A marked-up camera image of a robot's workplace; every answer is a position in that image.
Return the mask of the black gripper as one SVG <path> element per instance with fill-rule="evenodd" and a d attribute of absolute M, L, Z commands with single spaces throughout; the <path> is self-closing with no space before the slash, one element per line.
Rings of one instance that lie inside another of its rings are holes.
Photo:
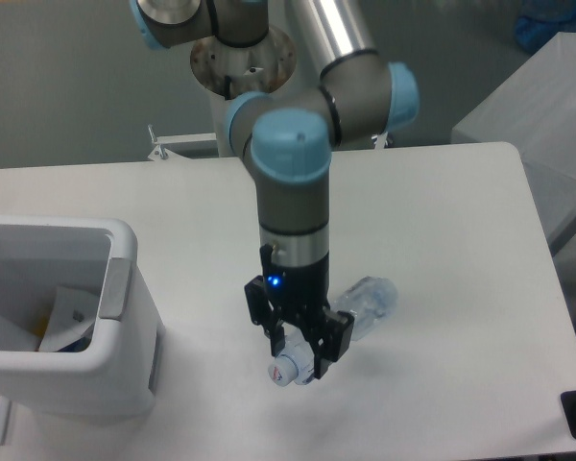
<path fill-rule="evenodd" d="M 300 267 L 272 262 L 273 248 L 260 248 L 262 276 L 244 286 L 251 321 L 270 341 L 272 356 L 285 347 L 283 323 L 297 327 L 314 354 L 314 378 L 322 379 L 331 364 L 348 350 L 354 317 L 327 307 L 329 254 Z"/>

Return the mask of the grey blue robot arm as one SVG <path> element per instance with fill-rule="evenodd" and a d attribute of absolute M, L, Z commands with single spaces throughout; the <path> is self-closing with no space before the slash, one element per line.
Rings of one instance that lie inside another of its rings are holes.
<path fill-rule="evenodd" d="M 348 350 L 355 318 L 328 301 L 329 169 L 334 147 L 391 133 L 420 110 L 417 81 L 401 62 L 383 61 L 354 1 L 293 5 L 319 85 L 275 97 L 266 60 L 271 38 L 265 1 L 134 1 L 132 15 L 150 47 L 202 39 L 229 106 L 224 141 L 256 190 L 262 272 L 245 287 L 252 321 L 269 338 L 276 363 L 297 361 L 284 329 L 297 328 L 312 352 L 312 377 Z"/>

